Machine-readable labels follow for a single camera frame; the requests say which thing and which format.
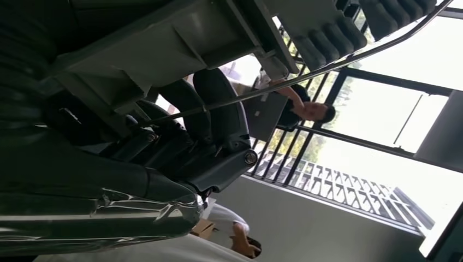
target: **black shirt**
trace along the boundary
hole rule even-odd
[[[310,102],[310,97],[308,96],[305,88],[300,85],[294,85],[291,86],[291,88],[299,95],[303,102]],[[283,129],[292,129],[302,120],[298,115],[291,111],[293,107],[293,101],[288,99],[283,112],[281,113],[280,120],[278,121],[279,127]]]

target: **chrome bolt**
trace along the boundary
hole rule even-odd
[[[255,165],[257,162],[257,154],[255,152],[247,153],[245,155],[245,162],[248,165]]]
[[[155,140],[157,140],[159,138],[159,136],[157,134],[149,134],[148,135],[148,142],[153,142]]]

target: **black hair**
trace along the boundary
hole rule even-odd
[[[291,88],[298,94],[298,96],[301,98],[303,102],[310,102],[311,99],[307,94],[307,89],[305,89],[302,85],[300,84],[295,84],[292,85]]]
[[[336,109],[334,108],[334,106],[332,105],[326,105],[326,106],[328,107],[327,112],[325,113],[325,116],[323,117],[322,120],[317,121],[318,123],[326,124],[328,122],[331,122],[336,116]]]
[[[248,236],[246,238],[247,238],[247,242],[249,243],[249,245],[253,245],[253,246],[259,248],[259,251],[254,252],[254,258],[260,256],[260,254],[262,253],[262,245],[260,244],[260,242],[255,240],[255,239],[252,239],[252,238],[250,238]]]

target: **black metal frame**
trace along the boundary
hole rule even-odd
[[[269,154],[273,156],[277,153],[270,151],[265,155]],[[416,234],[419,233],[417,228],[430,229],[434,224],[434,221],[399,188],[394,189],[306,160],[301,162],[305,164],[302,169],[298,170],[298,180],[293,179],[287,186],[284,186],[279,178],[276,182],[272,177],[263,180],[330,204],[342,206],[359,215],[380,219],[394,227]],[[323,189],[327,187],[328,191],[323,192]]]
[[[346,5],[346,3],[348,3],[348,2],[349,1],[338,0],[336,2],[336,5],[337,6],[339,5],[338,8],[340,10],[343,10],[345,12],[346,16],[352,17],[355,20],[357,18],[357,16],[358,16],[359,12],[360,12],[359,5],[357,3],[354,3],[354,1],[351,1],[350,5]],[[447,8],[445,10],[445,12],[440,14],[440,16],[463,19],[463,9]],[[360,31],[362,33],[365,33],[367,29],[368,29],[368,24],[365,22],[362,25]],[[280,32],[283,35],[284,34],[284,29],[280,28]],[[287,43],[288,48],[290,48],[291,45],[292,45],[292,41],[290,40]],[[303,73],[303,71],[305,70],[304,62],[303,62],[303,60],[301,58],[298,57],[298,53],[295,54],[294,60],[296,61],[297,64],[302,65],[301,73],[299,74],[299,75],[301,75]],[[379,83],[386,84],[386,85],[391,85],[391,86],[395,86],[395,87],[401,87],[401,88],[406,88],[406,89],[411,89],[411,90],[424,92],[424,93],[427,93],[429,95],[439,95],[439,96],[447,96],[448,97],[451,94],[451,92],[453,91],[453,89],[442,87],[442,86],[425,84],[425,83],[416,82],[416,81],[412,81],[412,80],[396,78],[396,77],[393,77],[393,76],[367,72],[367,71],[360,70],[360,69],[355,69],[355,68],[347,68],[346,67],[346,68],[342,68],[340,70],[337,70],[337,72],[339,74],[338,74],[336,80],[334,81],[333,86],[331,87],[331,90],[330,90],[330,92],[329,92],[329,94],[328,94],[328,96],[327,96],[327,98],[325,100],[326,104],[333,104],[334,103],[337,96],[339,95],[339,92],[340,92],[341,88],[345,84],[345,81],[346,81],[347,78],[356,78],[356,79],[363,79],[363,80],[367,80],[367,81],[379,82]],[[320,85],[318,86],[318,88],[316,90],[315,95],[313,96],[313,99],[312,99],[313,101],[317,100],[319,94],[321,93],[322,89],[324,88],[324,85],[326,83],[326,79],[327,79],[328,75],[329,75],[329,73],[324,75],[323,80],[321,81]],[[307,85],[305,86],[306,89],[308,89],[311,86],[311,84],[313,82],[312,80],[313,79],[310,79],[308,81]],[[287,162],[287,160],[289,158],[289,155],[293,151],[294,145],[296,144],[296,141],[298,140],[299,136],[302,133],[304,133],[304,134],[307,133],[308,134],[307,138],[305,139],[305,141],[304,141],[304,143],[302,145],[302,148],[300,149],[300,151],[299,151],[299,153],[298,153],[298,155],[297,155],[297,157],[295,159],[295,162],[292,165],[289,173],[287,175],[285,174],[286,178],[284,178],[284,181],[282,181],[281,178],[280,178],[282,170],[283,170],[283,168],[286,167],[286,162]],[[385,146],[385,145],[381,145],[381,144],[374,143],[374,142],[371,142],[371,141],[363,140],[363,139],[360,139],[360,138],[355,138],[355,137],[352,137],[352,136],[344,135],[344,134],[341,134],[341,133],[338,133],[338,132],[333,132],[333,131],[330,131],[330,130],[326,130],[326,129],[323,128],[323,125],[319,124],[319,123],[315,123],[312,127],[306,127],[306,126],[304,126],[304,122],[302,122],[298,126],[296,126],[295,135],[294,135],[293,140],[291,141],[291,143],[289,145],[289,148],[288,148],[287,152],[284,152],[284,157],[282,158],[281,161],[278,161],[279,162],[279,167],[278,167],[278,170],[275,172],[274,177],[271,177],[269,179],[269,171],[274,166],[274,161],[275,161],[276,156],[279,154],[280,155],[279,157],[281,158],[281,154],[279,153],[279,150],[281,149],[283,141],[286,139],[286,137],[288,135],[288,131],[286,131],[286,130],[283,130],[282,135],[280,137],[280,140],[279,140],[274,152],[272,153],[272,156],[271,156],[270,160],[268,161],[268,164],[265,167],[265,171],[263,172],[263,174],[260,175],[262,173],[262,171],[260,171],[259,176],[256,175],[257,169],[260,166],[260,164],[261,164],[261,162],[263,160],[263,157],[266,156],[266,152],[268,151],[268,147],[269,147],[270,142],[268,142],[268,143],[266,143],[264,145],[264,147],[263,147],[263,149],[262,149],[262,151],[260,153],[258,163],[257,163],[256,167],[252,170],[252,172],[249,173],[249,175],[253,176],[253,177],[260,177],[264,181],[268,181],[268,182],[280,185],[282,187],[288,187],[291,190],[295,190],[295,191],[298,191],[298,192],[299,191],[303,192],[303,190],[292,187],[290,185],[290,183],[291,183],[291,181],[292,181],[292,179],[293,179],[293,177],[294,177],[294,175],[296,173],[296,170],[298,168],[299,163],[301,162],[302,157],[304,156],[305,151],[307,150],[308,146],[310,145],[310,142],[312,141],[312,138],[313,138],[313,136],[315,134],[321,135],[321,136],[324,136],[324,137],[327,137],[327,138],[333,138],[333,139],[341,140],[341,141],[344,141],[344,142],[349,142],[349,143],[356,144],[356,145],[359,145],[359,146],[364,146],[364,147],[371,148],[371,149],[374,149],[374,150],[379,150],[379,151],[382,151],[382,152],[385,152],[385,153],[390,153],[390,154],[393,154],[395,156],[405,157],[405,158],[420,161],[420,162],[423,162],[423,163],[432,164],[432,165],[436,165],[436,166],[441,166],[441,165],[439,165],[437,163],[432,163],[430,161],[416,159],[416,158],[413,157],[414,153],[407,152],[407,151],[405,151],[405,150],[403,150],[403,149],[401,149],[399,147]],[[254,142],[253,148],[256,147],[257,143],[258,143],[258,141]],[[458,172],[463,172],[463,170],[456,170],[456,169],[452,169],[452,170],[458,171]]]

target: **man's hand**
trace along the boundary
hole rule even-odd
[[[256,251],[260,251],[256,246],[250,245],[247,240],[243,241],[242,239],[237,238],[236,236],[230,237],[233,240],[233,245],[231,249],[237,253],[240,253],[249,258],[256,257]]]

